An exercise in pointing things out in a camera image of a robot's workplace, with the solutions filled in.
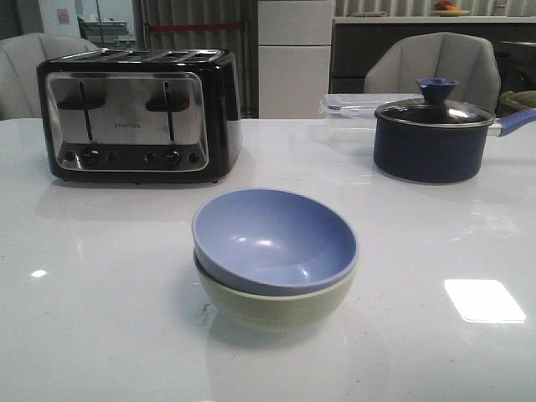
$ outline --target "white cabinet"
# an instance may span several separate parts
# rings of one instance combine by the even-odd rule
[[[259,118],[316,118],[327,94],[334,0],[259,1]]]

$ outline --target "stacked bowls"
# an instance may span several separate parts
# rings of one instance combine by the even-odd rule
[[[330,208],[277,189],[223,193],[193,217],[194,260],[212,303],[269,332],[306,327],[346,296],[358,242]]]

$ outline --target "saucepan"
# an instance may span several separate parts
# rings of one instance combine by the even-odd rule
[[[423,99],[398,100],[375,111],[374,163],[422,183],[457,183],[477,175],[487,137],[504,137],[536,120],[536,109],[496,118],[492,111],[446,99],[458,81],[417,80]]]

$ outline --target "gray chair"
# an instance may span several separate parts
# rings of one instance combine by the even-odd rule
[[[41,117],[38,64],[93,49],[86,39],[46,33],[0,40],[0,120]]]
[[[365,93],[420,93],[418,78],[459,80],[449,96],[490,111],[501,79],[492,44],[483,38],[439,32],[412,36],[394,44],[365,77]]]

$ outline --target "toaster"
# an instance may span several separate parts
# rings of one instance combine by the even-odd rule
[[[37,74],[50,171],[65,181],[217,182],[239,155],[228,50],[98,49]]]

